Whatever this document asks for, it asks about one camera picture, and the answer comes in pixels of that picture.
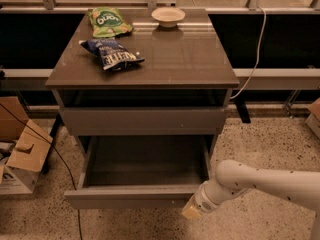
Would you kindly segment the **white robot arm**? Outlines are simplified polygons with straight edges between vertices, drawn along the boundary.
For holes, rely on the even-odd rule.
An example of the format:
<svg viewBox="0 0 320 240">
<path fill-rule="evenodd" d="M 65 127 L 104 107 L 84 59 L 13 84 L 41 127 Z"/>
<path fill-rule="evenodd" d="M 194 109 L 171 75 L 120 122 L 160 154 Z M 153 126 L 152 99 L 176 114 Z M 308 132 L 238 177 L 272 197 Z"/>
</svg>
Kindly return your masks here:
<svg viewBox="0 0 320 240">
<path fill-rule="evenodd" d="M 261 169 L 235 160 L 223 160 L 214 175 L 191 196 L 182 215 L 187 219 L 200 218 L 248 190 L 259 190 L 313 210 L 316 215 L 310 240 L 320 240 L 319 172 Z"/>
</svg>

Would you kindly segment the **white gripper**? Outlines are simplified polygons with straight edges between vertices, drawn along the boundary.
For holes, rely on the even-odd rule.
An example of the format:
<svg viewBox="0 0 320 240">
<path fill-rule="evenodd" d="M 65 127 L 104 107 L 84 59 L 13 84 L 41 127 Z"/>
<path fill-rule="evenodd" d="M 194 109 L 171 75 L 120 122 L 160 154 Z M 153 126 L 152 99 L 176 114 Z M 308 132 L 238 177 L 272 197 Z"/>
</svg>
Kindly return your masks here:
<svg viewBox="0 0 320 240">
<path fill-rule="evenodd" d="M 222 201 L 223 192 L 220 185 L 214 180 L 205 181 L 185 204 L 182 215 L 187 219 L 198 219 L 201 217 L 200 210 L 211 213 L 220 206 Z"/>
</svg>

